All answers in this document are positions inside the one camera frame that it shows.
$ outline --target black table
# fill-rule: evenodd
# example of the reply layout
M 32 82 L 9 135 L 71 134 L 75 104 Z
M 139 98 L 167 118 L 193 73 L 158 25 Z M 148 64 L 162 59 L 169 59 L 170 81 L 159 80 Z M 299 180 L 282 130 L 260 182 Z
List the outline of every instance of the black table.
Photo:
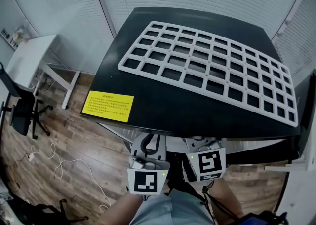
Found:
M 92 91 L 134 96 L 128 123 L 81 113 L 90 119 L 179 137 L 271 139 L 295 136 L 291 127 L 268 117 L 181 88 L 118 70 L 126 51 L 151 21 L 192 27 L 238 41 L 280 58 L 265 31 L 255 25 L 208 12 L 179 8 L 136 8 L 106 53 Z

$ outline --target wood plank flooring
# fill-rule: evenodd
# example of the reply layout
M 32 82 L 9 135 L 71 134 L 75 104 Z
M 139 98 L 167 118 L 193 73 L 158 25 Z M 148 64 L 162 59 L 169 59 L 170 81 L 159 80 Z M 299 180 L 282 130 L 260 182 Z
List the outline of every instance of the wood plank flooring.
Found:
M 26 153 L 30 154 L 31 145 L 45 157 L 51 157 L 50 145 L 54 143 L 62 160 L 83 159 L 90 165 L 95 179 L 112 203 L 126 193 L 129 153 L 123 141 L 79 115 L 92 80 L 91 75 L 80 75 L 67 110 L 61 109 L 65 91 L 60 85 L 54 84 L 49 91 L 39 91 L 39 98 L 54 106 L 53 111 L 47 111 L 41 117 L 51 132 L 50 137 L 37 128 L 39 138 L 33 140 L 31 127 L 27 136 L 18 134 L 8 125 L 7 113 L 1 143 L 9 185 L 18 196 L 34 205 L 44 203 L 58 208 L 59 200 L 65 198 L 68 200 L 68 217 L 89 216 L 88 221 L 81 223 L 85 225 L 96 223 L 101 215 L 99 205 L 107 204 L 107 201 L 82 161 L 64 163 L 62 179 L 54 175 L 57 157 L 45 160 L 36 154 L 31 162 L 27 158 L 15 161 L 22 159 Z M 10 104 L 15 102 L 15 98 L 10 99 Z M 245 214 L 272 211 L 278 201 L 285 174 L 264 171 L 264 166 L 230 166 L 225 175 Z

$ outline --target forearm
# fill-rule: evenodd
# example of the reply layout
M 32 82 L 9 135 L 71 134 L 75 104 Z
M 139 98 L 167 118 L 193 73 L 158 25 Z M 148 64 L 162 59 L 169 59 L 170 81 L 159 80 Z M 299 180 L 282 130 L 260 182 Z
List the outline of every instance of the forearm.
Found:
M 209 189 L 209 194 L 215 198 L 215 200 L 219 201 L 226 208 L 228 208 L 237 217 L 240 218 L 243 216 L 240 202 L 233 194 L 224 179 L 221 178 L 214 180 L 214 185 Z M 211 202 L 211 205 L 219 225 L 229 224 L 233 221 L 219 208 L 217 208 L 213 202 Z
M 128 225 L 142 203 L 143 197 L 141 195 L 128 192 L 102 214 L 99 224 Z

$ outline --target grid compartment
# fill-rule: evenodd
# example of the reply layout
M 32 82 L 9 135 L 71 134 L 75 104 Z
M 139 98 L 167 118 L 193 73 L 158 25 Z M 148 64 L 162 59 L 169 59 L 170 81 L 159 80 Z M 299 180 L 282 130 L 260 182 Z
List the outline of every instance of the grid compartment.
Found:
M 118 69 L 298 125 L 288 67 L 225 37 L 152 21 Z

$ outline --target yellow paper note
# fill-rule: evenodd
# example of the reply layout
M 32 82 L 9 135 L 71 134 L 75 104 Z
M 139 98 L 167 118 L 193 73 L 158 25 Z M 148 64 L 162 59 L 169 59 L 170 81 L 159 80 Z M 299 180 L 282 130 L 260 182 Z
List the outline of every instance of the yellow paper note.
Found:
M 90 91 L 82 112 L 97 117 L 128 122 L 134 96 Z

